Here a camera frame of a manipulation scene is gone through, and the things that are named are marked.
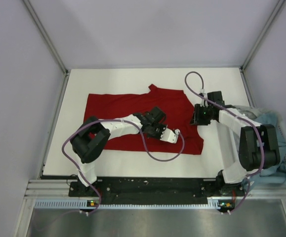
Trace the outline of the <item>red t shirt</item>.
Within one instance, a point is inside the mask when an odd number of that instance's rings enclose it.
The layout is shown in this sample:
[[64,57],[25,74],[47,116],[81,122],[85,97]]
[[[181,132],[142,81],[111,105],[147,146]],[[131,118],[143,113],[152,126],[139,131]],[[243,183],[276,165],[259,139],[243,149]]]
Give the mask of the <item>red t shirt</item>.
[[[176,143],[161,141],[157,138],[140,135],[132,121],[140,125],[143,116],[151,114],[153,108],[159,108],[164,114],[160,120],[168,129],[180,130],[183,138]],[[87,97],[84,119],[95,116],[98,119],[122,119],[132,131],[130,135],[110,138],[106,150],[133,152],[160,152],[200,155],[204,148],[204,140],[198,128],[191,125],[194,107],[182,90],[159,88],[151,84],[149,92],[144,94],[93,94]]]

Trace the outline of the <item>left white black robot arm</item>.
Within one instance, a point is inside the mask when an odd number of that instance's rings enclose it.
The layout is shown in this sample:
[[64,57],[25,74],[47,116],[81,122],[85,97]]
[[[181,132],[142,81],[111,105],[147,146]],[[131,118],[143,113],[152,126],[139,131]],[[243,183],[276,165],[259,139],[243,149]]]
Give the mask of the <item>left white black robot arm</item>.
[[138,112],[123,118],[116,118],[114,121],[99,120],[95,116],[89,117],[82,126],[94,121],[98,123],[80,131],[70,140],[74,153],[79,157],[80,191],[86,196],[91,196],[96,192],[97,178],[93,162],[99,158],[109,140],[126,135],[136,135],[142,131],[147,137],[167,142],[170,130],[166,124],[163,124],[165,117],[165,113],[158,107],[154,107],[149,112]]

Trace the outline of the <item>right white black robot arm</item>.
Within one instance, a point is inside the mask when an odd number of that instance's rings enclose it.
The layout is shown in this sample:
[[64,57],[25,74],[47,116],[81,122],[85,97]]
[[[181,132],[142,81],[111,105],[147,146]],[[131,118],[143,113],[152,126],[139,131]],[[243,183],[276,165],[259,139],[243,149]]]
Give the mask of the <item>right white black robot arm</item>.
[[209,125],[214,120],[230,129],[239,139],[234,161],[216,176],[215,189],[220,195],[227,195],[244,179],[280,163],[278,138],[273,125],[255,122],[238,107],[225,105],[221,91],[198,96],[202,102],[195,104],[190,124]]

